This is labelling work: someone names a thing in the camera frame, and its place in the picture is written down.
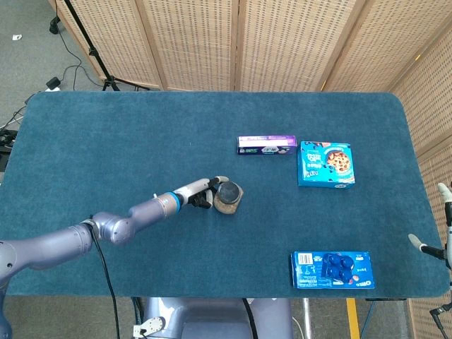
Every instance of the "metal pole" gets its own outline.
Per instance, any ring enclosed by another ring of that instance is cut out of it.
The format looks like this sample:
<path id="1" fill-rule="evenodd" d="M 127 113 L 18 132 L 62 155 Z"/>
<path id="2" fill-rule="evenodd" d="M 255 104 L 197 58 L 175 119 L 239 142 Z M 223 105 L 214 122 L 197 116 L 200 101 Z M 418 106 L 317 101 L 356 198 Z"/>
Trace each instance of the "metal pole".
<path id="1" fill-rule="evenodd" d="M 77 14 L 75 8 L 71 4 L 71 0 L 64 0 L 64 3 L 66 4 L 68 10 L 71 12 L 72 18 L 75 20 L 75 22 L 78 26 L 78 29 L 81 31 L 83 37 L 85 38 L 86 42 L 88 43 L 88 46 L 90 48 L 88 51 L 89 55 L 95 57 L 97 63 L 99 64 L 100 68 L 102 69 L 102 72 L 104 72 L 105 78 L 107 78 L 107 81 L 104 84 L 103 90 L 105 90 L 105 88 L 108 85 L 110 85 L 113 88 L 113 90 L 119 90 L 117 84 L 114 82 L 115 80 L 118 80 L 122 83 L 127 83 L 128 85 L 133 85 L 133 86 L 145 89 L 145 90 L 149 90 L 149 88 L 141 86 L 141 85 L 137 85 L 135 83 L 130 83 L 128 81 L 124 81 L 121 79 L 115 79 L 114 76 L 111 76 L 110 73 L 108 73 L 107 67 L 105 66 L 104 62 L 100 58 L 99 52 L 97 51 L 96 47 L 94 46 L 93 42 L 91 41 L 90 36 L 88 35 L 88 32 L 86 32 L 85 27 L 83 27 L 83 24 L 82 24 L 80 18 L 78 17 L 78 14 Z"/>
<path id="2" fill-rule="evenodd" d="M 311 313 L 309 312 L 309 298 L 303 298 L 304 339 L 312 339 Z"/>

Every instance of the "yellow post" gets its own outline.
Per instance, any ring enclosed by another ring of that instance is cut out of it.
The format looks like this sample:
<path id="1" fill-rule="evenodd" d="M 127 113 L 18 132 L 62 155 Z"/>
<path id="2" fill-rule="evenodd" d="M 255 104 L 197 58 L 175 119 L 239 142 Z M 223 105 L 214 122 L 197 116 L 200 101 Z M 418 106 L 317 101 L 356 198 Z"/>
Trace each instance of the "yellow post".
<path id="1" fill-rule="evenodd" d="M 359 339 L 358 315 L 356 313 L 355 298 L 347 298 L 348 326 L 350 339 Z"/>

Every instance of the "teal felt tabletop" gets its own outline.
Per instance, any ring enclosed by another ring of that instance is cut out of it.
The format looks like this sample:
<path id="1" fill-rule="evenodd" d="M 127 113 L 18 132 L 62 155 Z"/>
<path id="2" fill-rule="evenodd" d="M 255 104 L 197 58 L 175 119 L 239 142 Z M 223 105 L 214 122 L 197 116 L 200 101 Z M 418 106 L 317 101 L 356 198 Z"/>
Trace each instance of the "teal felt tabletop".
<path id="1" fill-rule="evenodd" d="M 237 154 L 238 136 L 349 143 L 356 184 L 297 185 L 297 155 Z M 124 246 L 101 242 L 117 295 L 431 297 L 448 289 L 400 101 L 388 93 L 40 93 L 29 102 L 0 186 L 0 239 L 34 237 L 200 178 L 244 190 L 234 215 L 184 206 Z M 296 290 L 293 251 L 369 251 L 373 290 Z M 26 269 L 12 295 L 108 295 L 89 254 Z"/>

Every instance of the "cookie image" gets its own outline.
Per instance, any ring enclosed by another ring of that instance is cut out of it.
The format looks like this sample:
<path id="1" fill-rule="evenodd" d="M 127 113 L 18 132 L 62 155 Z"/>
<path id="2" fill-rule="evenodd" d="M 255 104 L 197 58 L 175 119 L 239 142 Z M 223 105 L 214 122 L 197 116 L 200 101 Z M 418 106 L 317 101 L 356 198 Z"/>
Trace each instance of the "cookie image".
<path id="1" fill-rule="evenodd" d="M 339 150 L 328 154 L 327 163 L 333 166 L 339 174 L 346 173 L 350 169 L 350 158 Z"/>

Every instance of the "purple box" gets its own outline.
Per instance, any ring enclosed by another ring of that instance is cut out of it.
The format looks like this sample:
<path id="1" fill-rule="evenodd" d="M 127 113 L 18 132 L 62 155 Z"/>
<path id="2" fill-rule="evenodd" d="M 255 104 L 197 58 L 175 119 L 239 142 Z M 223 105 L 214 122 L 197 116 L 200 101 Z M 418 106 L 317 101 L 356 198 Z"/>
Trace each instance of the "purple box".
<path id="1" fill-rule="evenodd" d="M 239 136 L 237 154 L 290 154 L 297 149 L 295 136 Z"/>

